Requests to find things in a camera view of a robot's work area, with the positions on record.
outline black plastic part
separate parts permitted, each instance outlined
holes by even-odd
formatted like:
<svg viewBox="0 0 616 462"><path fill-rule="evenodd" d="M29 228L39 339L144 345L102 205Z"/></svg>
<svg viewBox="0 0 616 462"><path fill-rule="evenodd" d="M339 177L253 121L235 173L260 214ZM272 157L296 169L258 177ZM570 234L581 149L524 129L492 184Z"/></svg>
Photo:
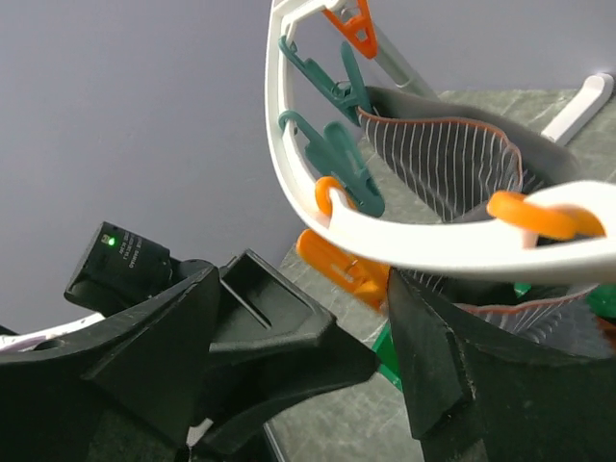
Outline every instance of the black plastic part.
<svg viewBox="0 0 616 462"><path fill-rule="evenodd" d="M0 325L0 335L17 335L17 333L10 330L8 327L5 327L4 325Z"/></svg>
<svg viewBox="0 0 616 462"><path fill-rule="evenodd" d="M615 359L525 341L397 271L389 314L425 462L616 459Z"/></svg>
<svg viewBox="0 0 616 462"><path fill-rule="evenodd" d="M269 419L377 370L369 348L253 252L221 277L208 262L177 262L127 233L121 241L142 253L122 266L98 248L110 246L108 226L66 292L108 317L0 355L1 460L273 462L246 447ZM141 257L153 268L138 267ZM189 427L205 419L214 423L188 451Z"/></svg>
<svg viewBox="0 0 616 462"><path fill-rule="evenodd" d="M271 426L266 423L242 449L225 462L289 462L289 459L280 448Z"/></svg>
<svg viewBox="0 0 616 462"><path fill-rule="evenodd" d="M307 398L368 380L378 359L334 316L248 250L221 274L217 331L194 424L195 453L239 451L262 424Z"/></svg>
<svg viewBox="0 0 616 462"><path fill-rule="evenodd" d="M70 278L64 297L107 317L170 285L167 248L104 221Z"/></svg>
<svg viewBox="0 0 616 462"><path fill-rule="evenodd" d="M174 460L218 296L210 267L54 347L0 355L2 460Z"/></svg>

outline gray wall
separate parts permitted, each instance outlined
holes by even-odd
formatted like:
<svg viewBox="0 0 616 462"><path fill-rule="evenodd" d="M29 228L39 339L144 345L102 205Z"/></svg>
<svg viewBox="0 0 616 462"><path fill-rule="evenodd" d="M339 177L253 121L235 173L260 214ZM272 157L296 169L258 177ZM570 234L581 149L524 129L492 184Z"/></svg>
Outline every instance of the gray wall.
<svg viewBox="0 0 616 462"><path fill-rule="evenodd" d="M0 6L0 323L24 331L85 314L62 293L103 219L178 258L223 264L252 247L281 260L302 227L264 128L269 10L267 0ZM342 78L340 39L322 17L297 41ZM315 125L338 118L309 85L296 89Z"/></svg>
<svg viewBox="0 0 616 462"><path fill-rule="evenodd" d="M616 70L613 0L372 0L381 29L438 90L576 88Z"/></svg>

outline clothespin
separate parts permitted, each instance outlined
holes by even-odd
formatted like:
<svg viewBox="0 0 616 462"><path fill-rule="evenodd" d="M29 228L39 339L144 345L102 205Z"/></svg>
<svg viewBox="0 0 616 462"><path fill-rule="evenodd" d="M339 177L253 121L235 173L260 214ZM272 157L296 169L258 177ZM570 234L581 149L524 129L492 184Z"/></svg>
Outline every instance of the clothespin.
<svg viewBox="0 0 616 462"><path fill-rule="evenodd" d="M333 177L323 177L317 182L317 204L327 215L331 215L329 189L332 187L344 190ZM376 312L382 313L387 301L390 267L346 253L312 229L301 233L296 250L308 265Z"/></svg>
<svg viewBox="0 0 616 462"><path fill-rule="evenodd" d="M310 83L355 125L359 126L357 107L367 113L372 112L364 79L355 60L355 55L353 55L353 50L348 43L343 42L341 46L341 55L348 78L347 84L334 82L314 60L309 58L303 61L297 55L295 43L287 43L286 36L280 38L278 46L280 51Z"/></svg>
<svg viewBox="0 0 616 462"><path fill-rule="evenodd" d="M497 191L486 207L491 217L556 241L569 241L575 236L605 236L597 218L580 208L550 209L525 202L519 192Z"/></svg>
<svg viewBox="0 0 616 462"><path fill-rule="evenodd" d="M278 118L280 128L284 130L289 120L308 139L304 152L310 164L321 175L340 181L357 210L377 218L383 215L385 201L346 127L341 122L331 122L322 137L304 117L291 110Z"/></svg>
<svg viewBox="0 0 616 462"><path fill-rule="evenodd" d="M323 14L357 51L371 60L378 52L378 43L368 0L357 0L356 8L345 8L342 14L352 10L357 11L357 13L345 22L330 10L323 10Z"/></svg>

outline white plastic leg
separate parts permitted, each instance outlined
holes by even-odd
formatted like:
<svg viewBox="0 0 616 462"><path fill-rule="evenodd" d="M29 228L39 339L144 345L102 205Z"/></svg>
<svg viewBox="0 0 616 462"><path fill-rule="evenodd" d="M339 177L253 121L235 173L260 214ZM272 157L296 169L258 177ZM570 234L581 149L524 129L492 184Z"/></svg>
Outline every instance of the white plastic leg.
<svg viewBox="0 0 616 462"><path fill-rule="evenodd" d="M347 21L352 17L352 12L347 7L338 9L336 14L343 21ZM387 35L374 21L372 24L378 38L378 53L374 57L373 62L394 81L398 90L417 94L427 99L439 99L436 92L427 84L420 73L406 61L406 58L402 56Z"/></svg>
<svg viewBox="0 0 616 462"><path fill-rule="evenodd" d="M564 146L605 105L613 90L614 78L611 75L603 73L591 75L541 135Z"/></svg>

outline orange clothespin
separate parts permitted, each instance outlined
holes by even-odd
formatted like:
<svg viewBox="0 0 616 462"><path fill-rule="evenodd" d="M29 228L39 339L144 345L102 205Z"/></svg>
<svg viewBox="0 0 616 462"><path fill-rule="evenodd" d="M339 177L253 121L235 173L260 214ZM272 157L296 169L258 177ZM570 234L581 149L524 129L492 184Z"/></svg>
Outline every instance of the orange clothespin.
<svg viewBox="0 0 616 462"><path fill-rule="evenodd" d="M326 215L331 215L329 188L344 191L333 177L326 176L317 182L317 204ZM346 253L312 229L301 233L296 250L302 260L334 284L381 312L387 300L389 266Z"/></svg>
<svg viewBox="0 0 616 462"><path fill-rule="evenodd" d="M601 223L586 210L549 209L525 202L525 198L519 192L497 191L488 202L487 212L505 223L556 241L568 241L577 235L605 236Z"/></svg>
<svg viewBox="0 0 616 462"><path fill-rule="evenodd" d="M348 42L353 45L366 58L371 60L378 52L376 32L372 24L368 0L357 0L357 7L348 10L356 10L358 13L343 22L330 10L323 10L329 21L338 29Z"/></svg>

